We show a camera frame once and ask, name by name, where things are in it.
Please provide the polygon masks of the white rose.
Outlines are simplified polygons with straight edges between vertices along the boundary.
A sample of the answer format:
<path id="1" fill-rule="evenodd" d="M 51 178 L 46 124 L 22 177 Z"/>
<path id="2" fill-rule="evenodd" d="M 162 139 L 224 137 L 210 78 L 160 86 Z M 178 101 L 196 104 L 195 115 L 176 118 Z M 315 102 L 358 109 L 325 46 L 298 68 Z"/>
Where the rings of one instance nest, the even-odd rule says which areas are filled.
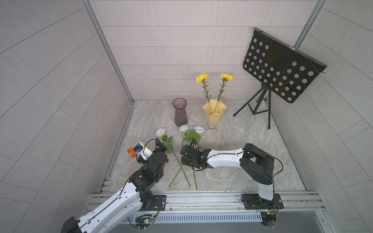
<path id="1" fill-rule="evenodd" d="M 196 141 L 196 142 L 195 142 L 196 145 L 197 145 L 198 142 L 201 140 L 204 131 L 205 131 L 205 128 L 202 127 L 202 126 L 195 126 L 195 127 L 194 127 L 193 132 L 195 132 L 194 141 Z M 194 177 L 194 182 L 195 182 L 195 188 L 196 188 L 196 190 L 197 190 L 198 187 L 197 187 L 197 181 L 196 181 L 196 174 L 195 174 L 195 171 L 193 171 L 193 177 Z"/>
<path id="2" fill-rule="evenodd" d="M 187 143 L 189 143 L 191 140 L 193 140 L 194 139 L 194 137 L 195 137 L 195 132 L 193 132 L 193 129 L 194 129 L 194 127 L 193 128 L 190 128 L 187 124 L 186 125 L 182 125 L 182 126 L 180 126 L 179 127 L 179 133 L 182 135 L 182 145 L 185 143 L 185 142 L 187 142 Z"/>
<path id="3" fill-rule="evenodd" d="M 170 183 L 169 187 L 171 187 L 175 183 L 175 180 L 178 177 L 180 172 L 183 173 L 183 175 L 186 179 L 187 185 L 189 187 L 191 187 L 190 182 L 189 182 L 189 180 L 186 176 L 186 173 L 184 171 L 184 168 L 183 168 L 180 160 L 178 159 L 176 153 L 173 150 L 173 136 L 168 136 L 167 135 L 167 129 L 166 128 L 157 129 L 155 135 L 156 135 L 156 138 L 159 139 L 160 142 L 167 148 L 166 153 L 172 153 L 174 155 L 174 157 L 176 158 L 176 161 L 178 162 L 178 165 L 179 165 L 179 170 L 178 170 L 177 174 L 175 175 L 175 177 L 173 178 L 172 182 Z"/>

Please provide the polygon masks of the yellow carnation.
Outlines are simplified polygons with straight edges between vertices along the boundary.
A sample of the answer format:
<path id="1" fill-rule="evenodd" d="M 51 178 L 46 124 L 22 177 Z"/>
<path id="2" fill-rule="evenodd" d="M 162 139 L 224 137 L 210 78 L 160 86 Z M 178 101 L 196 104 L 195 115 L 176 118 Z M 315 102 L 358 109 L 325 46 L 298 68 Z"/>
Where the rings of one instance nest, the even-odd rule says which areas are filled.
<path id="1" fill-rule="evenodd" d="M 204 90 L 204 94 L 205 94 L 205 97 L 206 97 L 208 105 L 209 105 L 210 114 L 212 114 L 212 107 L 211 107 L 211 103 L 210 103 L 211 95 L 209 94 L 208 81 L 206 81 L 207 78 L 208 78 L 207 74 L 205 74 L 205 73 L 201 74 L 196 78 L 196 82 L 202 84 L 202 88 Z"/>
<path id="2" fill-rule="evenodd" d="M 224 93 L 224 88 L 226 87 L 226 83 L 228 81 L 230 81 L 230 80 L 233 79 L 233 76 L 229 75 L 229 74 L 221 74 L 220 77 L 222 78 L 222 83 L 220 85 L 220 90 L 219 90 L 219 94 L 218 94 L 217 104 L 216 104 L 216 107 L 214 109 L 215 112 L 216 112 L 216 109 L 218 108 L 219 102 L 222 99 L 222 94 Z"/>

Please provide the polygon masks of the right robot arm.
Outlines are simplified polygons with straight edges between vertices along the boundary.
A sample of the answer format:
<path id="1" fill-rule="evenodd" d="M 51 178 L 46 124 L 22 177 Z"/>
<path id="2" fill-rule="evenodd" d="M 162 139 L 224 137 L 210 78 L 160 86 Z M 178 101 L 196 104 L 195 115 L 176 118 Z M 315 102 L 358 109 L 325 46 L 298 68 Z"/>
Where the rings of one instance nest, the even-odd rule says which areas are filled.
<path id="1" fill-rule="evenodd" d="M 194 171 L 218 167 L 242 168 L 258 183 L 259 200 L 274 202 L 274 173 L 276 157 L 251 143 L 236 150 L 197 150 L 195 145 L 184 145 L 181 163 Z"/>

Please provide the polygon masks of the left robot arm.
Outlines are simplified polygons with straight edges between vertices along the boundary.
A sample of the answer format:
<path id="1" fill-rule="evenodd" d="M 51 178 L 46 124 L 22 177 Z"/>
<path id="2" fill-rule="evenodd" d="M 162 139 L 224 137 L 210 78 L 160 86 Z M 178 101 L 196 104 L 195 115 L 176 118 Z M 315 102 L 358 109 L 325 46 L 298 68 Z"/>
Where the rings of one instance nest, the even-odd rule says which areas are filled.
<path id="1" fill-rule="evenodd" d="M 62 226 L 62 233 L 108 233 L 125 218 L 152 204 L 150 189 L 163 177 L 168 162 L 166 146 L 155 139 L 155 149 L 145 152 L 145 164 L 129 177 L 125 185 L 103 204 L 86 215 L 70 217 Z"/>

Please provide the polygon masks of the purple glass vase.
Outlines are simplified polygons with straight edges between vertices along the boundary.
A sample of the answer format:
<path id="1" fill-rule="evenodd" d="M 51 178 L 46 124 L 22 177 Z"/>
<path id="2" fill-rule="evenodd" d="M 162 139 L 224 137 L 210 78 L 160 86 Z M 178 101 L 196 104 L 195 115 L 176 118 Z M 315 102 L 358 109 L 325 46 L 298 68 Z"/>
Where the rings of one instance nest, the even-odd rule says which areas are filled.
<path id="1" fill-rule="evenodd" d="M 188 123 L 188 118 L 186 114 L 187 101 L 183 98 L 177 98 L 173 100 L 172 106 L 175 109 L 174 123 L 176 126 L 180 127 Z"/>

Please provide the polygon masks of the orange arch block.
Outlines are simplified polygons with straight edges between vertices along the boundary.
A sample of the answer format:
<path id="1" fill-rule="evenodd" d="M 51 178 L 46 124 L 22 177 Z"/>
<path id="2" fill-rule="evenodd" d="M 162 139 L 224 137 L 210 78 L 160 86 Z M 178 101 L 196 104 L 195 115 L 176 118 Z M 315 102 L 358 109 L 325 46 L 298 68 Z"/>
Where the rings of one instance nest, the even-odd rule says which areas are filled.
<path id="1" fill-rule="evenodd" d="M 129 149 L 127 150 L 127 153 L 128 153 L 132 158 L 136 158 L 136 156 L 137 156 L 137 153 L 134 151 L 133 148 L 129 148 Z"/>

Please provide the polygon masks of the yellow wavy vase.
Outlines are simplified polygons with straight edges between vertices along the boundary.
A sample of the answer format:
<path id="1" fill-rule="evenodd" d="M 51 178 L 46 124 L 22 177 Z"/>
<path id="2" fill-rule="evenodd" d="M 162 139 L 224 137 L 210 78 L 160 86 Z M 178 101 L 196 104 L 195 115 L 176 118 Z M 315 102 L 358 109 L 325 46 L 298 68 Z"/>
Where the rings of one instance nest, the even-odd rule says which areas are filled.
<path id="1" fill-rule="evenodd" d="M 210 100 L 205 105 L 202 106 L 202 109 L 206 114 L 206 129 L 209 132 L 213 132 L 217 128 L 217 124 L 221 116 L 223 116 L 224 111 L 227 109 L 227 106 L 218 100 Z"/>

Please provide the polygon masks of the left circuit board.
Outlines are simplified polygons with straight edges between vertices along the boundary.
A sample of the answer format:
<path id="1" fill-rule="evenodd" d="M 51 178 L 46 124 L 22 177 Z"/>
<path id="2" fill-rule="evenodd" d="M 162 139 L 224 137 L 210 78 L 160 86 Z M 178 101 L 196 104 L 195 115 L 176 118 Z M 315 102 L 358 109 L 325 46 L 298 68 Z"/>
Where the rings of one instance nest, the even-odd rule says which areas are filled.
<path id="1" fill-rule="evenodd" d="M 144 229 L 146 230 L 151 224 L 153 224 L 156 220 L 156 216 L 151 214 L 140 215 L 135 218 L 135 227 L 137 229 Z"/>

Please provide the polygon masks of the ventilation grille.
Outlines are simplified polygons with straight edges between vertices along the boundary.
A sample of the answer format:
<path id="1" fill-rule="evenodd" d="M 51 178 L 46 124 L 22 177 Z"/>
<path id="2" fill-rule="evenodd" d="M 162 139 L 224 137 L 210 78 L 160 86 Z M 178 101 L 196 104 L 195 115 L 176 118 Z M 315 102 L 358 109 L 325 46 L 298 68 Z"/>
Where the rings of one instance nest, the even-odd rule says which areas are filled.
<path id="1" fill-rule="evenodd" d="M 260 212 L 231 213 L 163 213 L 155 223 L 229 223 L 229 222 L 262 222 Z"/>

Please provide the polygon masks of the black perforated music stand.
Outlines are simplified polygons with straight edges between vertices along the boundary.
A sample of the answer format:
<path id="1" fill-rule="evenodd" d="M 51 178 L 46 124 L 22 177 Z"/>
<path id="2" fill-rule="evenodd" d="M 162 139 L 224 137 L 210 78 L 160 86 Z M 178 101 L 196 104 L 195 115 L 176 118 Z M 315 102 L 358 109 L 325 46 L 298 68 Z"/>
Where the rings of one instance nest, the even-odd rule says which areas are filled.
<path id="1" fill-rule="evenodd" d="M 294 103 L 326 68 L 325 63 L 254 28 L 242 69 L 261 86 L 244 107 L 249 107 L 253 115 L 261 114 L 259 107 L 267 101 L 266 112 L 270 114 L 273 94 Z"/>

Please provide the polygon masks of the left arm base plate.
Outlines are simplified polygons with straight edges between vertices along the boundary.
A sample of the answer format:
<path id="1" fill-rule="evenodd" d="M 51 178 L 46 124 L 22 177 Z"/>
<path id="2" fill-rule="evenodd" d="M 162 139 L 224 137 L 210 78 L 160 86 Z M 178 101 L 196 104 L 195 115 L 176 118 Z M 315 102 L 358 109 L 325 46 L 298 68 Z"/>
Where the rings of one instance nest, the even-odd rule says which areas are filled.
<path id="1" fill-rule="evenodd" d="M 164 211 L 166 198 L 166 195 L 153 195 L 151 199 L 147 197 L 140 211 Z"/>

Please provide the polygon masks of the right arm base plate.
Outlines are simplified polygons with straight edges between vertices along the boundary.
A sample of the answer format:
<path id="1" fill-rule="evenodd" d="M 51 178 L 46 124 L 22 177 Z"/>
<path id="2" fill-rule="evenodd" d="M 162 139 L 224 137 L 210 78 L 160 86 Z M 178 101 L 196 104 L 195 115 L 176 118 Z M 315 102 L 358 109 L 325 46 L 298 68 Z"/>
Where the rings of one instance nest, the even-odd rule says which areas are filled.
<path id="1" fill-rule="evenodd" d="M 271 201 L 259 197 L 258 194 L 242 194 L 241 201 L 244 204 L 246 210 L 258 210 L 258 209 L 284 209 L 282 199 L 278 193 L 274 193 L 274 197 Z"/>

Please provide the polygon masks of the aluminium rail frame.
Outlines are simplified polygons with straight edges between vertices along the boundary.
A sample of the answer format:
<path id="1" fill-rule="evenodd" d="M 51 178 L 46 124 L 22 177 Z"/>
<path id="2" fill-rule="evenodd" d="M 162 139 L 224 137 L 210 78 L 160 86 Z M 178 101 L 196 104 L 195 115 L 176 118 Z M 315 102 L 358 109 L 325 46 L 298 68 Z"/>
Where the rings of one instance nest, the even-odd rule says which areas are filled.
<path id="1" fill-rule="evenodd" d="M 213 192 L 164 192 L 161 213 L 198 213 L 198 212 L 241 212 L 245 210 L 242 195 L 248 194 L 257 200 L 256 191 L 213 191 Z M 316 191 L 280 190 L 275 191 L 276 205 L 281 211 L 319 211 L 325 205 Z"/>

